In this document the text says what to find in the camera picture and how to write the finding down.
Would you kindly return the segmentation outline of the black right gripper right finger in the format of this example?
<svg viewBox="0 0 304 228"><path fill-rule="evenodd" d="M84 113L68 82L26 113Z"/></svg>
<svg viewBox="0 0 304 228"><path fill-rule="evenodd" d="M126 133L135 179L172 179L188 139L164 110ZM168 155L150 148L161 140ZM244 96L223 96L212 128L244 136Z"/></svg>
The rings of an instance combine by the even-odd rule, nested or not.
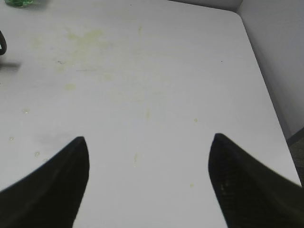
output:
<svg viewBox="0 0 304 228"><path fill-rule="evenodd" d="M304 189L274 172L227 136L214 136L209 178L229 228L302 228Z"/></svg>

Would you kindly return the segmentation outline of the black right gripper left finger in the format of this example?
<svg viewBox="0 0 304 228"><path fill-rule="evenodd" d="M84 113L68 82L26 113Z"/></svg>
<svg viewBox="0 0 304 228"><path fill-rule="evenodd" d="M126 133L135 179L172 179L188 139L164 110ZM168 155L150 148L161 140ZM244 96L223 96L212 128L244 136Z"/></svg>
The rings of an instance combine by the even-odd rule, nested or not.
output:
<svg viewBox="0 0 304 228"><path fill-rule="evenodd" d="M89 179L89 154L76 137L35 171L0 192L2 228L71 228Z"/></svg>

